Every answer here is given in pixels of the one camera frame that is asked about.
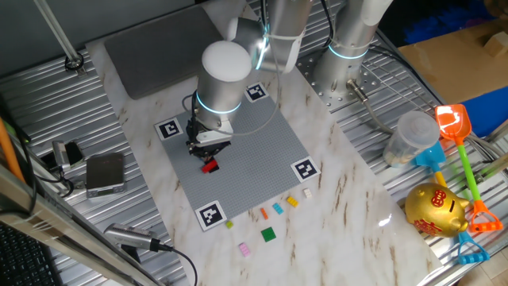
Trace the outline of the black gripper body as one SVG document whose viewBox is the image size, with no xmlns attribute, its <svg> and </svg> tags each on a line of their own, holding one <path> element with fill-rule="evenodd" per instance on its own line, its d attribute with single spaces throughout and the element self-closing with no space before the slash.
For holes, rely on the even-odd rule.
<svg viewBox="0 0 508 286">
<path fill-rule="evenodd" d="M 224 148 L 231 145 L 230 141 L 223 141 L 219 143 L 201 143 L 197 140 L 187 141 L 187 148 L 189 150 L 189 154 L 196 157 L 213 157 L 217 155 Z"/>
</svg>

